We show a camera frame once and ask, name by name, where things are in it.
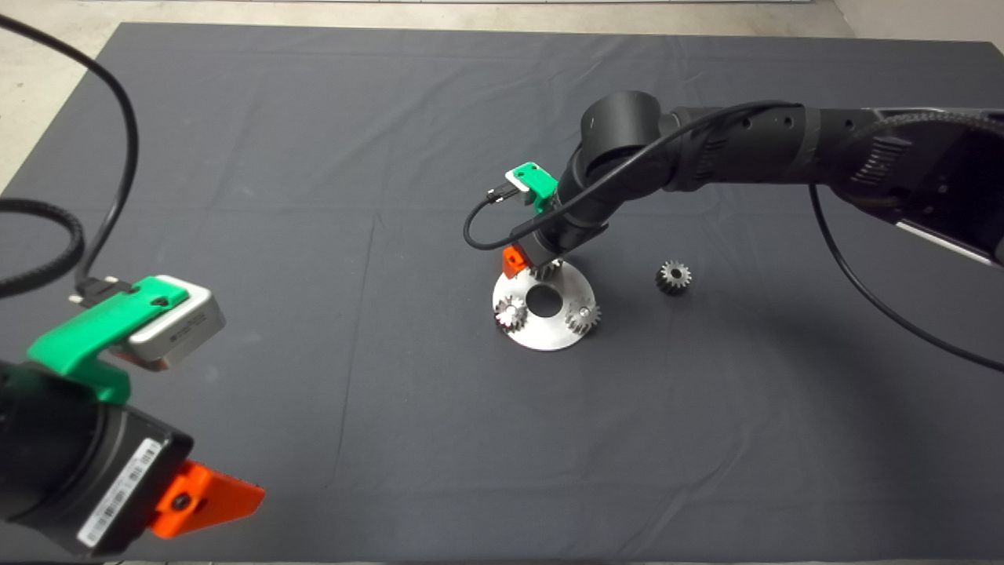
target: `gear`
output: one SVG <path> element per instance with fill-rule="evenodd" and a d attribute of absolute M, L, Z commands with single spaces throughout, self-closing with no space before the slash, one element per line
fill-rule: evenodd
<path fill-rule="evenodd" d="M 599 324 L 599 306 L 595 304 L 572 304 L 565 315 L 565 324 L 572 332 L 584 336 Z"/>
<path fill-rule="evenodd" d="M 515 332 L 526 322 L 526 301 L 519 297 L 506 297 L 495 305 L 495 322 L 502 331 Z"/>
<path fill-rule="evenodd" d="M 666 261 L 656 273 L 656 285 L 667 295 L 683 294 L 690 287 L 693 276 L 690 268 L 680 261 Z"/>
<path fill-rule="evenodd" d="M 554 259 L 540 266 L 531 266 L 530 276 L 536 278 L 537 280 L 548 280 L 554 275 L 554 272 L 557 271 L 557 269 L 561 268 L 562 264 L 564 264 L 563 260 Z"/>

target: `table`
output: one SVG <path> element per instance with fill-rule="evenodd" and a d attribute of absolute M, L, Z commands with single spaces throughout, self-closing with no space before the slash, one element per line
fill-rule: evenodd
<path fill-rule="evenodd" d="M 504 171 L 558 173 L 610 91 L 667 109 L 994 106 L 990 44 L 123 24 L 100 60 L 134 97 L 142 150 L 95 274 L 192 280 L 228 318 L 178 370 L 134 371 L 133 402 L 268 491 L 248 520 L 123 557 L 1004 556 L 1004 378 L 861 300 L 803 187 L 624 206 L 570 256 L 603 322 L 559 353 L 496 332 L 499 256 L 460 237 Z M 117 111 L 84 77 L 4 196 L 66 206 L 92 233 L 122 159 Z M 825 196 L 880 296 L 1001 356 L 999 272 Z M 483 237 L 527 214 L 496 208 Z M 5 218 L 4 268 L 62 237 Z M 695 271 L 676 300 L 653 284 L 669 258 Z M 0 303 L 0 357 L 71 316 L 69 289 Z M 0 547 L 63 557 L 13 527 Z"/>

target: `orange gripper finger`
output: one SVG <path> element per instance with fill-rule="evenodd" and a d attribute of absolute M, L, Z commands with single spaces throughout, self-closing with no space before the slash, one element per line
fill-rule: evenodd
<path fill-rule="evenodd" d="M 529 266 L 522 251 L 515 245 L 509 245 L 502 249 L 502 272 L 506 278 L 512 278 L 519 274 L 519 271 Z"/>
<path fill-rule="evenodd" d="M 174 538 L 250 516 L 264 498 L 261 487 L 187 461 L 157 503 L 150 530 L 158 537 Z"/>

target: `center hole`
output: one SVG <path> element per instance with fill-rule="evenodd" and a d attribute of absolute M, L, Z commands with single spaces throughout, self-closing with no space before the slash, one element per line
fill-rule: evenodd
<path fill-rule="evenodd" d="M 561 295 L 546 285 L 537 285 L 526 294 L 526 308 L 541 318 L 561 312 Z"/>

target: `screw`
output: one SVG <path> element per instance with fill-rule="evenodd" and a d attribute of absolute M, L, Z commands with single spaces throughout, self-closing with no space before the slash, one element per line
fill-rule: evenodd
<path fill-rule="evenodd" d="M 175 500 L 171 501 L 171 508 L 175 510 L 185 510 L 188 505 L 192 504 L 192 497 L 188 493 L 182 493 L 175 497 Z"/>

